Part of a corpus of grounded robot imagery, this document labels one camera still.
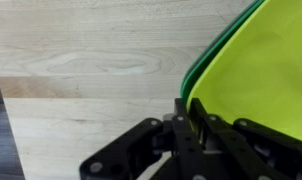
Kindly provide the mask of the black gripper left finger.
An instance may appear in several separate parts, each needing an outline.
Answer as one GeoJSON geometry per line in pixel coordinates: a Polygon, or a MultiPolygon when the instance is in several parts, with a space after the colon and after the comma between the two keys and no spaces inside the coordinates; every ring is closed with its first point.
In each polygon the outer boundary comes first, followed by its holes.
{"type": "Polygon", "coordinates": [[[178,158],[180,180],[207,180],[203,152],[192,131],[186,107],[180,98],[174,101],[172,126],[175,136],[175,154],[178,158]]]}

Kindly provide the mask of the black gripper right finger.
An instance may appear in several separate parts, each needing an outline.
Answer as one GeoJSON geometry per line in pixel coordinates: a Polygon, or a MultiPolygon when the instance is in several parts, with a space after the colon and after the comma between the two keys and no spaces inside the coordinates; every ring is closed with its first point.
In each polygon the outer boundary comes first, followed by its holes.
{"type": "Polygon", "coordinates": [[[193,99],[190,115],[203,134],[209,158],[209,180],[278,180],[280,175],[268,167],[233,126],[217,115],[208,114],[199,99],[193,99]]]}

